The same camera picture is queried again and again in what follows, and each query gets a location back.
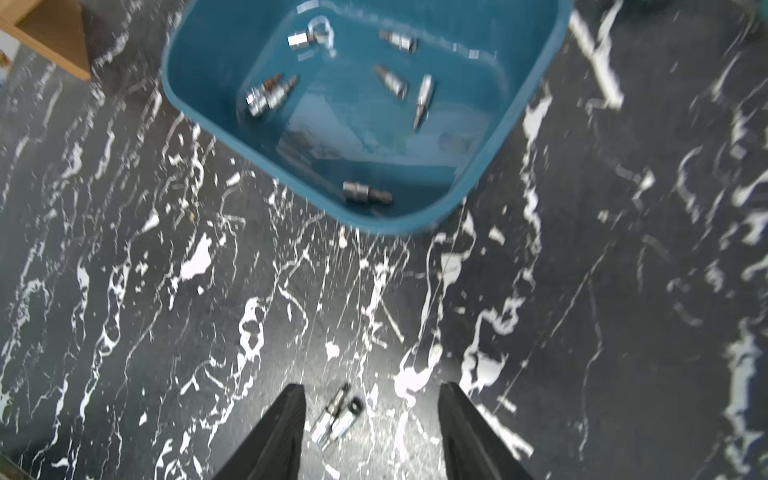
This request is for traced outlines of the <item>teal plastic storage box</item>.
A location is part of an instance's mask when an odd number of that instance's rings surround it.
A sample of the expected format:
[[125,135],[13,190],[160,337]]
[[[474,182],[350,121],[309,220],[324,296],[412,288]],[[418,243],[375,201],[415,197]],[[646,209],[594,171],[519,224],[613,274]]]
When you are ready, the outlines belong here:
[[[192,1],[162,61],[170,102],[339,222],[377,234],[436,226],[476,185],[561,48],[568,1]],[[379,37],[414,37],[413,54]],[[292,50],[287,37],[315,42]],[[398,101],[374,72],[408,82]],[[249,88],[298,77],[259,118]],[[434,80],[413,130],[425,75]],[[392,194],[344,198],[344,182]]]

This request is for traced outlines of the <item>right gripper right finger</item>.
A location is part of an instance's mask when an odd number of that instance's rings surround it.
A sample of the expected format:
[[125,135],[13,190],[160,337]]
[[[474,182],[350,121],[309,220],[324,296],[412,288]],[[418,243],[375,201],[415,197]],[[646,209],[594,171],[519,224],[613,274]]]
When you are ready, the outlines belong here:
[[533,479],[457,383],[440,386],[437,409],[448,479]]

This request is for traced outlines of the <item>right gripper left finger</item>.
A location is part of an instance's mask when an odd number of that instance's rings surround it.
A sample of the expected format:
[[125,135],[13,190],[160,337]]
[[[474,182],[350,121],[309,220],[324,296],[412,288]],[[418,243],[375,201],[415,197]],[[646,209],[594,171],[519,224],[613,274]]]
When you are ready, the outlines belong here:
[[288,384],[214,479],[297,479],[305,418],[305,389]]

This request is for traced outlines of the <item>wooden shelf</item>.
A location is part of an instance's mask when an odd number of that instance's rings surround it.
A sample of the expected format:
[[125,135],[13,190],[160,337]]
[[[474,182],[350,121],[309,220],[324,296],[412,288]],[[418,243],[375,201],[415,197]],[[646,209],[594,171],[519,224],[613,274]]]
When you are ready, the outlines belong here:
[[91,78],[77,0],[1,0],[1,29],[74,77]]

